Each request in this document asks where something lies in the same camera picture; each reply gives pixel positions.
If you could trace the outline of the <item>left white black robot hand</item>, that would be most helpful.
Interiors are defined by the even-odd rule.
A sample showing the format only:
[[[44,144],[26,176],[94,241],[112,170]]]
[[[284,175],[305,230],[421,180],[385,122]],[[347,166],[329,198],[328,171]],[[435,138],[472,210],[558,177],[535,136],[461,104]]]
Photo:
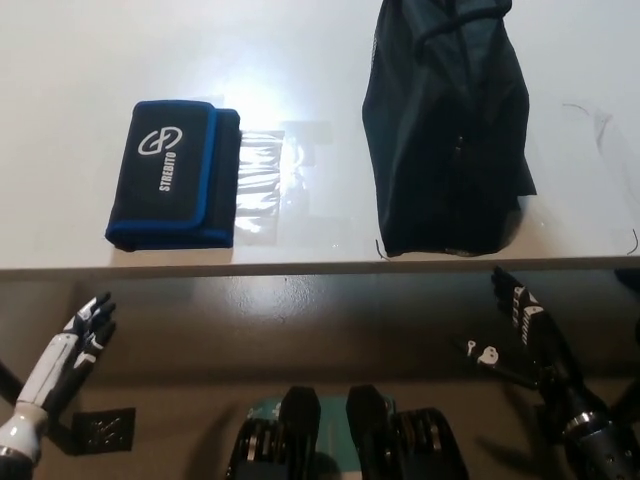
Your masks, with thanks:
[[[17,401],[60,413],[79,392],[116,331],[109,292],[81,307],[46,346]]]

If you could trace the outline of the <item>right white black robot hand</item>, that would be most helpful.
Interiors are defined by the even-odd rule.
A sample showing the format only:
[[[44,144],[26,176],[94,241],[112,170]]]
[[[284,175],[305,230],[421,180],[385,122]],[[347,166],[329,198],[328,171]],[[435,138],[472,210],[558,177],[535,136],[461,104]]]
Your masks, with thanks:
[[[500,267],[494,268],[491,281],[498,308],[510,319],[540,379],[582,383],[583,375],[564,334],[531,290]]]

